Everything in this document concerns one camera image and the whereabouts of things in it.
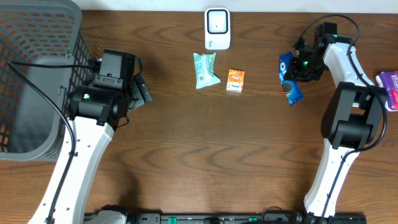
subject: orange and white box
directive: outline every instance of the orange and white box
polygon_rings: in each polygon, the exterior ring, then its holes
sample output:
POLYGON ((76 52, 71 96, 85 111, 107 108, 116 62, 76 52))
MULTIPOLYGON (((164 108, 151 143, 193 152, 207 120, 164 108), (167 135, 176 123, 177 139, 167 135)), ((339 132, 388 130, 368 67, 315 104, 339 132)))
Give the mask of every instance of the orange and white box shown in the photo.
POLYGON ((244 71, 230 69, 228 72, 228 81, 226 82, 226 89, 241 93, 243 89, 244 71))

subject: table surface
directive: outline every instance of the table surface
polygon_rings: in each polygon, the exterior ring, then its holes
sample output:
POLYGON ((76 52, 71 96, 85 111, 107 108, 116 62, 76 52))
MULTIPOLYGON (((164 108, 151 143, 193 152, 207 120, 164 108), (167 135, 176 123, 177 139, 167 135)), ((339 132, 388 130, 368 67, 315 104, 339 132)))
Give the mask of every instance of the table surface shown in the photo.
MULTIPOLYGON (((106 48, 142 58, 153 102, 132 111, 99 164, 87 212, 106 204, 164 213, 260 213, 301 209, 323 152, 320 124, 335 90, 329 72, 299 83, 305 99, 289 106, 278 56, 322 14, 231 13, 232 41, 217 51, 221 83, 195 89, 193 53, 205 50, 203 13, 83 12, 92 54, 106 48), (228 69, 246 72, 244 90, 225 90, 228 69)), ((370 79, 398 70, 398 15, 353 14, 362 29, 357 53, 370 79)), ((338 22, 340 34, 354 26, 338 22)), ((308 41, 312 42, 312 32, 308 41)), ((388 114, 377 148, 361 153, 336 211, 363 212, 368 223, 397 223, 398 113, 388 114)), ((0 162, 0 223, 26 223, 52 175, 52 162, 0 162)))

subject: pink package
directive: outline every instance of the pink package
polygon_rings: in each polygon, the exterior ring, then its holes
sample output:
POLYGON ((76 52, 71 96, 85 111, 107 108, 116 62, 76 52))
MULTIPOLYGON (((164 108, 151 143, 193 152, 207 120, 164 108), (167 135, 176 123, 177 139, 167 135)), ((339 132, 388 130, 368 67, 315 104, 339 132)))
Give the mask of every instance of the pink package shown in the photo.
POLYGON ((398 71, 382 72, 376 76, 376 82, 379 87, 387 90, 387 110, 398 111, 398 71))

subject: gray plastic bin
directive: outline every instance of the gray plastic bin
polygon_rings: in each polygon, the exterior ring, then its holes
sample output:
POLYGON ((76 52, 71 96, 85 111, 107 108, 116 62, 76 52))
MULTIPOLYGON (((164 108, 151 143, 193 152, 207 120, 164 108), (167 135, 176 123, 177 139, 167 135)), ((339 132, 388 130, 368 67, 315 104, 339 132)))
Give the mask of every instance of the gray plastic bin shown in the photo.
MULTIPOLYGON (((65 128, 59 115, 7 66, 8 60, 86 65, 80 8, 69 0, 0 0, 0 159, 56 160, 65 128)), ((84 68, 20 71, 66 112, 68 94, 89 75, 84 68)))

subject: light blue packet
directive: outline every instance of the light blue packet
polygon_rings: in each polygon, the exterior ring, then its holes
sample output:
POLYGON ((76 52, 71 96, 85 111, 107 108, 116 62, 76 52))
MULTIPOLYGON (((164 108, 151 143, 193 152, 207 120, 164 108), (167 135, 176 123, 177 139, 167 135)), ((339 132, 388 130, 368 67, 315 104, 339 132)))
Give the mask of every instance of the light blue packet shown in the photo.
POLYGON ((197 74, 197 89, 221 82, 214 74, 216 52, 213 54, 193 53, 193 60, 195 62, 195 71, 197 74))

